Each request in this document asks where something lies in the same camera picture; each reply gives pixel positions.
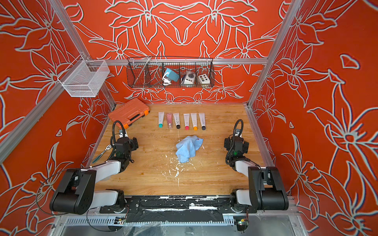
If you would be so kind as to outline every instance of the blue microfiber towel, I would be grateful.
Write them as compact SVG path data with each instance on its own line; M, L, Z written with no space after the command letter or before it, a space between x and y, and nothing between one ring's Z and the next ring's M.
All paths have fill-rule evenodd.
M195 151L197 151L203 143L203 139L198 138L196 135L187 136L176 144L177 158L181 163L187 162L189 158L195 157Z

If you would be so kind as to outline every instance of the orange tool case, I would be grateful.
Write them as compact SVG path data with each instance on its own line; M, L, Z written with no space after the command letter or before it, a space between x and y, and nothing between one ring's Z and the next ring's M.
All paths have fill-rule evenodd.
M138 98L133 98L122 107L109 113L109 118L112 121L119 120L123 124L123 127L127 129L131 124L145 115L148 115L150 108L144 104Z

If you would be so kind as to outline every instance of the orange wallpaper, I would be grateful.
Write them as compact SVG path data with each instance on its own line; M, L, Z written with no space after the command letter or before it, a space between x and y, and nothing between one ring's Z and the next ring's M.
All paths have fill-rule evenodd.
M0 1L0 142L38 104L78 56L47 0ZM39 185L65 167L86 163L109 113L103 94L66 92L0 165L0 235L46 235L54 219L35 204ZM38 195L48 203L58 178Z
M85 166L109 112L101 91L96 98L60 95L1 164L0 235L47 235L54 216L37 208L39 186L65 168ZM51 212L49 202L62 174L38 193L46 212Z
M79 55L47 0L0 1L0 142Z
M311 236L378 232L378 3L305 0L253 109Z
M62 0L94 59L136 56L211 58L267 57L290 1L101 1ZM115 100L138 97L147 103L246 102L262 69L216 68L212 89L132 89L124 66L107 80Z

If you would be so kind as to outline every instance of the wooden table surface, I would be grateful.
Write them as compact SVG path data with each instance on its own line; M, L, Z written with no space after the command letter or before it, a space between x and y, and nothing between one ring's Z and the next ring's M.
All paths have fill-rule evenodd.
M125 195L228 195L233 189L248 188L248 178L225 164L227 151L223 143L232 134L238 119L244 121L242 137L249 142L245 156L264 166L244 105L153 104L149 107L150 114L126 129L129 138L138 140L139 148L131 154L135 162L124 172L98 182L95 190L121 189ZM158 112L162 111L165 112L164 124L159 128ZM180 129L167 128L167 113L180 113ZM191 120L190 129L185 130L184 113L205 113L206 130L199 126L194 131ZM110 121L95 157L109 144L112 124ZM188 162L179 163L176 144L192 135L203 138L203 146ZM110 152L107 151L96 164L104 162Z

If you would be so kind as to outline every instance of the white control box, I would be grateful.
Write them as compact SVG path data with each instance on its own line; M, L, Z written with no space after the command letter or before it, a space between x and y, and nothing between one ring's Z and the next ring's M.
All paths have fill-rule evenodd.
M210 79L206 74L202 74L198 76L198 82L203 85L209 85L210 84Z
M192 85L192 84L194 84L194 80L195 80L195 74L191 71L187 71L185 73L185 77L184 77L184 84L185 85Z

